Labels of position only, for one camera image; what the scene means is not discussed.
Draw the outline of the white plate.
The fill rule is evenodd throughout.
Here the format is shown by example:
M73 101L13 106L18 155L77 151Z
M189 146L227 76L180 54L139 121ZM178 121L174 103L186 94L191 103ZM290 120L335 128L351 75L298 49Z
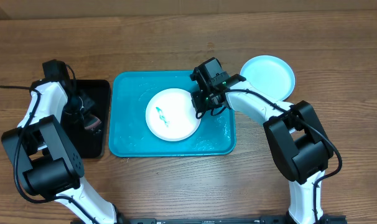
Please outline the white plate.
M146 108L146 124L152 134L165 141L181 141L200 126L188 91L169 88L154 95Z

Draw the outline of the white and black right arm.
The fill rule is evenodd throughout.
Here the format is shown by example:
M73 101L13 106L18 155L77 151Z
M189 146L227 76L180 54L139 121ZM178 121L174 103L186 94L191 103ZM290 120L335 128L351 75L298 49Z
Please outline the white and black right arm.
M289 182L290 205L279 223L346 223L344 216L324 214L322 181L338 174L342 157L327 137L312 105L278 100L271 95L284 79L278 69L260 69L249 60L239 74L229 75L215 57L190 75L197 119L215 109L241 112L263 126L273 161Z

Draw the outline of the green and pink sponge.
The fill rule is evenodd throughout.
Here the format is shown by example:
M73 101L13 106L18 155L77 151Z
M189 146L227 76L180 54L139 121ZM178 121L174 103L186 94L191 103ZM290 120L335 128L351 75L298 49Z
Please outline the green and pink sponge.
M101 124L101 120L93 114L85 116L83 120L83 127L86 131L95 132Z

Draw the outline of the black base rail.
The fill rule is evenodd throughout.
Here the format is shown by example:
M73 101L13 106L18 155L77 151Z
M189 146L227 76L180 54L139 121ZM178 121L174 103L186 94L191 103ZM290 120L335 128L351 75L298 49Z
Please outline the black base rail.
M122 224L293 224L296 223L289 215L271 215L259 218L223 218L223 219L171 219L156 220L155 218L123 218L116 223ZM347 224L346 216L324 215L322 224Z

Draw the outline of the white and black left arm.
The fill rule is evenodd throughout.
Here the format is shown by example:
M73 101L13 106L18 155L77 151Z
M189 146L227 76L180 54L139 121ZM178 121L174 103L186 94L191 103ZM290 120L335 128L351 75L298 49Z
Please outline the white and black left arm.
M82 161L104 153L109 82L78 80L71 66L56 59L42 68L44 78L28 87L23 120L1 136L17 191L31 203L61 203L79 223L126 223L89 184Z

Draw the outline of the light blue plate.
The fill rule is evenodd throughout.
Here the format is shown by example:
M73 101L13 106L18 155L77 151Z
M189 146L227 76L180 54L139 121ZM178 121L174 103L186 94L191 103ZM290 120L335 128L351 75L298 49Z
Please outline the light blue plate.
M296 85L293 69L272 55L251 58L241 68L240 75L256 89L280 101L288 99Z

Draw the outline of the black rectangular tray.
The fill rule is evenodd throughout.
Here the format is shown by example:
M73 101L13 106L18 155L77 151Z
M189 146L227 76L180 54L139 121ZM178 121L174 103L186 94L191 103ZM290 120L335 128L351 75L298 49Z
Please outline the black rectangular tray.
M90 115L96 116L101 123L85 130L82 124L73 123L73 118L63 113L61 125L81 158L97 159L104 154L111 101L110 84L106 80L77 80L77 89L94 101Z

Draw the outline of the blue plastic tray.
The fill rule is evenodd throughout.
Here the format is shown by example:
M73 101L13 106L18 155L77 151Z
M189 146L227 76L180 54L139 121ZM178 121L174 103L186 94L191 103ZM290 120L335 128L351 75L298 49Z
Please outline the blue plastic tray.
M197 89L190 70L123 72L113 82L109 149L118 157L182 157L229 154L236 146L235 113L206 114L187 139L172 142L156 137L146 124L151 98L168 88Z

